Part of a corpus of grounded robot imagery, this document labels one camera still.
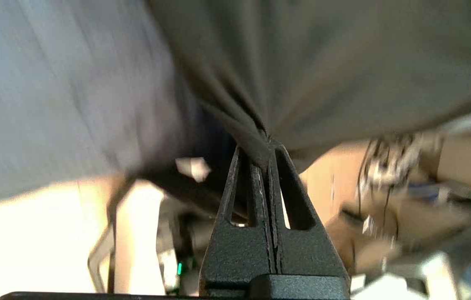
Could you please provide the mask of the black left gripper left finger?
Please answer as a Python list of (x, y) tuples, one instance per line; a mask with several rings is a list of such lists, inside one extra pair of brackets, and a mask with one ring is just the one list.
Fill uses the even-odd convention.
[[(233, 224), (237, 195), (247, 202), (247, 225)], [(259, 167), (234, 151), (199, 276), (203, 298), (243, 298), (250, 282), (274, 272), (268, 205)]]

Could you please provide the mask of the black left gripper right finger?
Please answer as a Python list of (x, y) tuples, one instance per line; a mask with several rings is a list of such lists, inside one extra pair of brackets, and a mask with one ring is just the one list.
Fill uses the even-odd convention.
[(270, 151), (267, 189), (274, 271), (347, 279), (340, 256), (281, 144), (273, 144)]

